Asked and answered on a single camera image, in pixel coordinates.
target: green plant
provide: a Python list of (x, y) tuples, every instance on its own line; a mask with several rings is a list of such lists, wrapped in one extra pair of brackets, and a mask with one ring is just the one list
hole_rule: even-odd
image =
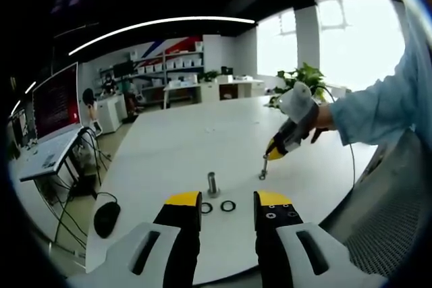
[(316, 89), (313, 96), (320, 100), (325, 101), (324, 99), (324, 89), (316, 88), (317, 86), (325, 87), (325, 83), (323, 82), (324, 75), (319, 71), (319, 69), (315, 67), (309, 66), (307, 63), (303, 63), (303, 66), (299, 69), (295, 69), (291, 72), (278, 71), (277, 77), (281, 78), (285, 82), (285, 87), (280, 88), (276, 87), (273, 91), (276, 93), (275, 96), (270, 98), (269, 106), (277, 108), (277, 100), (278, 98), (287, 92), (289, 89), (294, 87), (294, 84), (297, 81), (301, 81), (306, 84), (310, 89)]
[(198, 82), (212, 82), (220, 73), (216, 70), (210, 70), (208, 72), (200, 72), (198, 74)]

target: light blue shirt sleeve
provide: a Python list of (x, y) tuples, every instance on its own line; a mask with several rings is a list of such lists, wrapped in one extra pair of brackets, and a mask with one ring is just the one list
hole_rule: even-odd
[(330, 111), (343, 145), (397, 140), (415, 120), (417, 74), (415, 48), (410, 41), (394, 76), (331, 104)]

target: hand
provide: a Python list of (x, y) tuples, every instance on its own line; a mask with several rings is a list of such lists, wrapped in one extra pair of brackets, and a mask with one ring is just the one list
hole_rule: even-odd
[(335, 129), (329, 105), (323, 105), (319, 107), (318, 116), (312, 126), (312, 129), (313, 128), (316, 128), (316, 130), (313, 134), (312, 140), (310, 141), (312, 144), (318, 140), (318, 137), (321, 135), (321, 133)]

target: ceiling light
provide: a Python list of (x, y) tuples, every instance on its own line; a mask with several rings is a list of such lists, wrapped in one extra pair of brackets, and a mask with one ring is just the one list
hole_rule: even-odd
[(11, 116), (13, 115), (13, 113), (15, 113), (15, 110), (17, 109), (17, 107), (18, 107), (18, 105), (21, 103), (21, 101), (19, 100), (16, 104), (15, 104), (15, 107), (12, 109), (12, 112), (11, 112)]
[(34, 87), (35, 84), (36, 84), (36, 81), (33, 81), (33, 83), (32, 83), (31, 85), (29, 85), (29, 87), (27, 88), (25, 94), (28, 94), (28, 92), (29, 92), (30, 90), (32, 90), (32, 88)]
[(120, 28), (119, 30), (115, 30), (111, 33), (102, 35), (98, 38), (95, 38), (94, 40), (91, 40), (90, 42), (87, 42), (80, 47), (77, 47), (73, 51), (69, 52), (69, 55), (72, 55), (74, 53), (77, 53), (79, 50), (82, 50), (84, 47), (87, 47), (88, 45), (91, 45), (93, 43), (99, 42), (100, 40), (103, 40), (104, 38), (126, 32), (128, 30), (133, 30), (135, 28), (144, 27), (148, 25), (155, 25), (155, 24), (161, 24), (161, 23), (168, 23), (168, 22), (181, 22), (186, 20), (222, 20), (226, 22), (238, 22), (238, 23), (247, 23), (247, 24), (255, 24), (254, 20), (245, 20), (243, 18), (232, 18), (232, 17), (219, 17), (219, 16), (190, 16), (190, 17), (176, 17), (176, 18), (165, 18), (163, 20), (152, 20), (151, 22), (145, 22), (137, 25), (128, 26), (125, 28)]

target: computer mouse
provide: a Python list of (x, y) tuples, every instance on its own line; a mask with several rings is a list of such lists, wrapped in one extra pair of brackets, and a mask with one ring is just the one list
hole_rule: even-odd
[(109, 237), (113, 231), (120, 209), (117, 202), (108, 202), (96, 211), (93, 219), (94, 230), (103, 239)]

